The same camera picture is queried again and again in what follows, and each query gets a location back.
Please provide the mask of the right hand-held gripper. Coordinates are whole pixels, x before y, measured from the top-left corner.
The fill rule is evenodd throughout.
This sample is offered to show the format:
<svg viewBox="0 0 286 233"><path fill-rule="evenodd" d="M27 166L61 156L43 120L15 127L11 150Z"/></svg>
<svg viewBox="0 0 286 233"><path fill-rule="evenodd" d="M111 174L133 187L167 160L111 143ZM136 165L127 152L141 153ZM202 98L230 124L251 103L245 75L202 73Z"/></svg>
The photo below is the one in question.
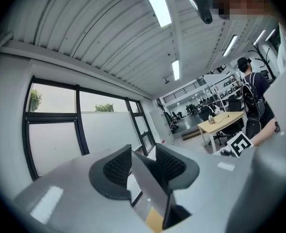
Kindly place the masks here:
<svg viewBox="0 0 286 233"><path fill-rule="evenodd" d="M227 142L225 147L220 149L220 155L239 158L245 149L253 146L251 140L243 132L239 132Z"/></svg>

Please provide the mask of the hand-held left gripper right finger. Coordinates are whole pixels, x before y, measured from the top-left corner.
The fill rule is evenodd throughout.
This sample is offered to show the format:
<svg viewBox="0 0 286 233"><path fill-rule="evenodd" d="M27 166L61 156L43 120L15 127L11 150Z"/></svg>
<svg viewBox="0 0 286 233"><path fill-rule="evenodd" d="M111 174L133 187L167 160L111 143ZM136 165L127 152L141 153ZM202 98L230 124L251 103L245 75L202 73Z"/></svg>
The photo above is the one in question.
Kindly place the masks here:
<svg viewBox="0 0 286 233"><path fill-rule="evenodd" d="M156 144L156 163L167 183L165 233L228 232L253 156L253 149L234 158Z"/></svg>

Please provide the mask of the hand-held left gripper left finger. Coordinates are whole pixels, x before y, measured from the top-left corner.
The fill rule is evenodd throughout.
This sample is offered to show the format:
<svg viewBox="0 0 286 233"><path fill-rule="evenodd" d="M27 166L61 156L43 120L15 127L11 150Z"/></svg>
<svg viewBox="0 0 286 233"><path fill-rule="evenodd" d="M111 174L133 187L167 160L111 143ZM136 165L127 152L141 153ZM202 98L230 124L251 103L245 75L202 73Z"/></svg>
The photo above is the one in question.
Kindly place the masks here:
<svg viewBox="0 0 286 233"><path fill-rule="evenodd" d="M40 233L153 233L127 189L131 145L65 162L25 188L15 203Z"/></svg>

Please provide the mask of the black desk lamp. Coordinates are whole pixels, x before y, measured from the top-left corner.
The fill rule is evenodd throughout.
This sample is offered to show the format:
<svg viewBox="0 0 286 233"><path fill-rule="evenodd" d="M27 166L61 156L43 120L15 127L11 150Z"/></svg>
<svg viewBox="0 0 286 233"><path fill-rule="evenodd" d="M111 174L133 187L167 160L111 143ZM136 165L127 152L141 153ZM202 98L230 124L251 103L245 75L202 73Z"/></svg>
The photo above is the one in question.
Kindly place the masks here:
<svg viewBox="0 0 286 233"><path fill-rule="evenodd" d="M155 160L136 152L132 153L132 172L143 194L151 199L152 215L147 216L147 225L166 230L191 216L182 206L176 204Z"/></svg>

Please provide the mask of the person's right forearm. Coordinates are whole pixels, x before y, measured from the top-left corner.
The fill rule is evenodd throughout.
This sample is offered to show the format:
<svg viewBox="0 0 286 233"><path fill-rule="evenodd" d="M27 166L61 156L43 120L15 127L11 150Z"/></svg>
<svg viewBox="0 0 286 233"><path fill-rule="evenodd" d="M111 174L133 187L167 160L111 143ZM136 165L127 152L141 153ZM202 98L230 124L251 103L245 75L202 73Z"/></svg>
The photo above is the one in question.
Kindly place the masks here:
<svg viewBox="0 0 286 233"><path fill-rule="evenodd" d="M278 122L276 118L271 119L266 126L252 139L251 142L254 146L259 146L262 142L270 138L277 130Z"/></svg>

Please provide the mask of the wooden work table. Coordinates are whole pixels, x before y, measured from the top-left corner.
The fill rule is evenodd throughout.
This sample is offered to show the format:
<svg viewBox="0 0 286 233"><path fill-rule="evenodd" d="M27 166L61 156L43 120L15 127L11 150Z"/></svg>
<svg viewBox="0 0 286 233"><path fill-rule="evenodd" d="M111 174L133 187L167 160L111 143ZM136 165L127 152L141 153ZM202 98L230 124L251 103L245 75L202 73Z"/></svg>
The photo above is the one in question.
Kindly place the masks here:
<svg viewBox="0 0 286 233"><path fill-rule="evenodd" d="M209 124L208 120L199 123L198 128L200 130L201 136L203 138L204 145L206 146L208 143L204 137L204 132L208 134L209 139L211 141L211 146L213 149L213 153L215 153L216 145L215 140L213 139L213 136L216 134L216 132L220 132L225 127L231 125L232 123L236 122L240 118L243 118L245 113L243 111L241 112L222 112L214 117L215 123Z"/></svg>

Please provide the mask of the black office chair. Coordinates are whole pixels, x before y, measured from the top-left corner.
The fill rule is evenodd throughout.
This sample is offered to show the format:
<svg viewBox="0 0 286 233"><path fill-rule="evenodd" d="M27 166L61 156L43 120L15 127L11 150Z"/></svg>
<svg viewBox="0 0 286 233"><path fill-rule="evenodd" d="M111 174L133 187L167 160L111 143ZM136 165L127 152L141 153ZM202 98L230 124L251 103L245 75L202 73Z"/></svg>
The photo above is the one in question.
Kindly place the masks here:
<svg viewBox="0 0 286 233"><path fill-rule="evenodd" d="M227 126L226 128L222 129L221 132L216 132L216 136L213 139L218 139L219 145L221 146L222 143L220 141L221 138L226 137L227 139L232 138L235 136L239 131L242 130L244 126L243 119L240 118L236 122L232 123L231 125Z"/></svg>

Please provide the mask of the wooden step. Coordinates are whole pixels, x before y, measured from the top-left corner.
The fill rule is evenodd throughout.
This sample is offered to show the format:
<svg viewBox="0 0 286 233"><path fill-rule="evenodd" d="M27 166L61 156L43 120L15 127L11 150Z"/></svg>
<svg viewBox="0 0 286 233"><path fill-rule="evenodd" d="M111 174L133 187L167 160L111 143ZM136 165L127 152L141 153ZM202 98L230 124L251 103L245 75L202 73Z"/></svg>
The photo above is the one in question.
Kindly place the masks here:
<svg viewBox="0 0 286 233"><path fill-rule="evenodd" d="M183 141L186 141L186 140L189 140L191 138L197 137L199 135L201 135L200 130L199 130L199 128L196 128L196 129L193 129L189 132L183 133L181 135L181 137L182 137Z"/></svg>

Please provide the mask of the black-framed window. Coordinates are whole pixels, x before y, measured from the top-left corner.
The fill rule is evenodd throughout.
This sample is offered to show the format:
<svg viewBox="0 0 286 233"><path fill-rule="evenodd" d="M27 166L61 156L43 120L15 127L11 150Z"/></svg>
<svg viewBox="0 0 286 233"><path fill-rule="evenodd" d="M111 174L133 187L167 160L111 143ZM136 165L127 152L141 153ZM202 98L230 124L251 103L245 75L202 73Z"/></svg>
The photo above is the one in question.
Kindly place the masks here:
<svg viewBox="0 0 286 233"><path fill-rule="evenodd" d="M147 156L155 145L139 100L32 77L24 102L22 138L33 180L67 161L91 154L83 112L129 112L141 142L134 151Z"/></svg>

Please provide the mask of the hanging dark coat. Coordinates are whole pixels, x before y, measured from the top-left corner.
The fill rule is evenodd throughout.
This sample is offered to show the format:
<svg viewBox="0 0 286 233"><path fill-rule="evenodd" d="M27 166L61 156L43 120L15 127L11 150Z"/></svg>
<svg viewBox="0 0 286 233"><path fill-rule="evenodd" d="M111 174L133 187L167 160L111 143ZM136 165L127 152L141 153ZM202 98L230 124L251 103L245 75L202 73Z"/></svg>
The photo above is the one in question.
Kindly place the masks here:
<svg viewBox="0 0 286 233"><path fill-rule="evenodd" d="M168 113L167 113L167 112L164 112L164 115L165 115L165 118L166 118L166 120L167 120L167 122L168 122L168 125L169 125L170 129L172 129L172 121L171 121L171 119L170 119Z"/></svg>

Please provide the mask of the grey locker cabinet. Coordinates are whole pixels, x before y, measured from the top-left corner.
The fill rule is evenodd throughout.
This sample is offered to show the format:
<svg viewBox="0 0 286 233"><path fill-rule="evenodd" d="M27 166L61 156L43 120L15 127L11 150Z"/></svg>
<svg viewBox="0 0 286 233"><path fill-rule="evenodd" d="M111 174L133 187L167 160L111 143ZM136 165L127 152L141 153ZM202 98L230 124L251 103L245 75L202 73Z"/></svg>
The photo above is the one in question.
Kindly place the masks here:
<svg viewBox="0 0 286 233"><path fill-rule="evenodd" d="M171 132L170 124L166 119L165 113L156 105L153 105L150 116L155 128L156 142L174 145L174 136Z"/></svg>

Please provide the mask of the black balcony railing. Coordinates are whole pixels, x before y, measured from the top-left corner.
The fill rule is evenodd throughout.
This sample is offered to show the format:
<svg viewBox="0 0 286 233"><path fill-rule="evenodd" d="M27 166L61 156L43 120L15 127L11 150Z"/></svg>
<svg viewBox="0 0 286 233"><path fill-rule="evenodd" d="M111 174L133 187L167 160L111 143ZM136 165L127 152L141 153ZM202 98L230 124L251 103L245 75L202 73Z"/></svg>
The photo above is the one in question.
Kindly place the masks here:
<svg viewBox="0 0 286 233"><path fill-rule="evenodd" d="M186 85L186 86L182 87L181 89L163 97L163 100L165 103L168 103L170 101L173 101L174 99L177 99L177 98L201 87L201 86L204 86L205 84L206 84L206 81L203 78L198 79L195 82L193 82L189 85Z"/></svg>

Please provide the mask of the white roller blind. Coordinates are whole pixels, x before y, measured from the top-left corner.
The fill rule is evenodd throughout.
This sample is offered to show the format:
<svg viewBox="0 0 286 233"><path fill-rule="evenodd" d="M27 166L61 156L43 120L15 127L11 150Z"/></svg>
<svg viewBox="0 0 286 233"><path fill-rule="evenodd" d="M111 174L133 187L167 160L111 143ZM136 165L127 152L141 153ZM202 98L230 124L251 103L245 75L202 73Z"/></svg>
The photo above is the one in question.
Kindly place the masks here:
<svg viewBox="0 0 286 233"><path fill-rule="evenodd" d="M118 150L130 144L132 150L141 147L129 112L83 112L82 125L91 154L103 150Z"/></svg>

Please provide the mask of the black coat rack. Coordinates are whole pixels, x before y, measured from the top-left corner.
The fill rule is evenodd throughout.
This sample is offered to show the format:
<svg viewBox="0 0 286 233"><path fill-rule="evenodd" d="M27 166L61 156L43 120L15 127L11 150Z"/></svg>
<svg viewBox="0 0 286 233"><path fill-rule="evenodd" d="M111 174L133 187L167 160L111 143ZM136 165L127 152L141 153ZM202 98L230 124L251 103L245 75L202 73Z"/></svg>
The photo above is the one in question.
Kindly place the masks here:
<svg viewBox="0 0 286 233"><path fill-rule="evenodd" d="M268 49L266 56L264 57L259 50L259 44L258 43L255 43L253 45L253 47L254 47L254 50L250 50L249 52L256 52L259 55L259 58L256 58L256 60L263 62L264 65L261 66L261 68L266 67L268 69L269 74L271 75L272 80L274 81L276 79L276 76L274 75L274 73L273 73L273 71L269 65L270 60L267 59L270 49Z"/></svg>

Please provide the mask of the rectangular ceiling light panel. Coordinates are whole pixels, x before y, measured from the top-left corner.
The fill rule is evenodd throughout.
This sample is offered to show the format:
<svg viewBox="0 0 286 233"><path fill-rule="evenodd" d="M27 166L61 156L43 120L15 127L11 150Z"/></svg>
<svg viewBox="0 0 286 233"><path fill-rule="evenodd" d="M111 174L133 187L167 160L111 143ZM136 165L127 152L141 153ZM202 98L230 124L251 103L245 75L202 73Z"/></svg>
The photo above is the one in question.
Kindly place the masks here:
<svg viewBox="0 0 286 233"><path fill-rule="evenodd" d="M179 60L175 60L172 62L172 69L175 81L179 80L180 79Z"/></svg>
<svg viewBox="0 0 286 233"><path fill-rule="evenodd" d="M166 0L148 0L160 27L165 27L172 23Z"/></svg>

